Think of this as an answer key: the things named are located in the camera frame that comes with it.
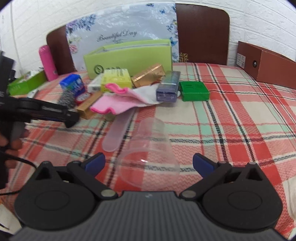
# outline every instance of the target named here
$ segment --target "pink towel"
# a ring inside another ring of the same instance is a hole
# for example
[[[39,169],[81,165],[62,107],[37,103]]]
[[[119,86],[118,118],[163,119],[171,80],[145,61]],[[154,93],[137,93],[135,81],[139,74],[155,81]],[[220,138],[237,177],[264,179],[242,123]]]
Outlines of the pink towel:
[[[91,110],[100,114],[111,112],[114,115],[133,107],[145,107],[161,102],[156,101],[156,89],[159,84],[142,86],[136,89],[120,88],[117,84],[106,84],[106,88],[114,93],[104,93],[92,106]]]

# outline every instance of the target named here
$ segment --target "black cable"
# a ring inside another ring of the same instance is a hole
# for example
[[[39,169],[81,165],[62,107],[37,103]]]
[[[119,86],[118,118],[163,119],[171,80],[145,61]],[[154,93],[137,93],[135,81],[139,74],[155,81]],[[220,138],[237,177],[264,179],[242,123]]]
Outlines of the black cable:
[[[32,162],[30,162],[30,161],[28,161],[26,159],[23,159],[23,158],[20,158],[20,157],[17,157],[17,156],[13,156],[13,155],[7,154],[7,153],[5,153],[3,151],[0,151],[0,154],[2,154],[7,160],[16,160],[16,161],[19,161],[19,162],[28,164],[28,165],[34,167],[35,169],[37,169],[37,166],[34,163],[32,163]],[[0,193],[0,196],[14,195],[14,194],[19,193],[21,190],[22,189],[17,190],[17,191],[13,191],[13,192]]]

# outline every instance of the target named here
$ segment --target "red tape roll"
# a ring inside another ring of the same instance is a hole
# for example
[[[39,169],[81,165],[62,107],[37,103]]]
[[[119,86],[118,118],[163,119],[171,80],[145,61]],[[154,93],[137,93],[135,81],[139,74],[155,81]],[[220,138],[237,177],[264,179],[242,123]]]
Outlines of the red tape roll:
[[[84,92],[75,98],[75,102],[77,105],[80,105],[82,102],[87,100],[89,97],[91,97],[91,93]]]

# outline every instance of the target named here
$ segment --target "gold box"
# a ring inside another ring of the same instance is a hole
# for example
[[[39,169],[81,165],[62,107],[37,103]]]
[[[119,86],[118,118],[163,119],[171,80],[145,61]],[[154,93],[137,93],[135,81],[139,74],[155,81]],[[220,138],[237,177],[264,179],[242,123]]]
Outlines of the gold box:
[[[131,78],[136,88],[150,85],[165,75],[161,64],[154,64]]]
[[[85,102],[81,103],[76,108],[81,118],[88,120],[88,119],[90,119],[95,114],[95,112],[92,112],[90,110],[90,107],[102,95],[103,95],[103,93],[101,91],[95,92],[95,93],[92,94],[91,97],[89,97]]]

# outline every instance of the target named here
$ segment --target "gray ridged plate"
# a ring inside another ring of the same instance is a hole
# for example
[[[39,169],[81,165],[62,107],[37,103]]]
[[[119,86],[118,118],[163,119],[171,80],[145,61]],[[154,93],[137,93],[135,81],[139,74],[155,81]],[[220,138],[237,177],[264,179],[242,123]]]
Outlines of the gray ridged plate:
[[[243,234],[211,223],[194,202],[174,192],[125,192],[103,201],[84,223],[63,231],[25,227],[12,241],[284,241],[274,230]]]

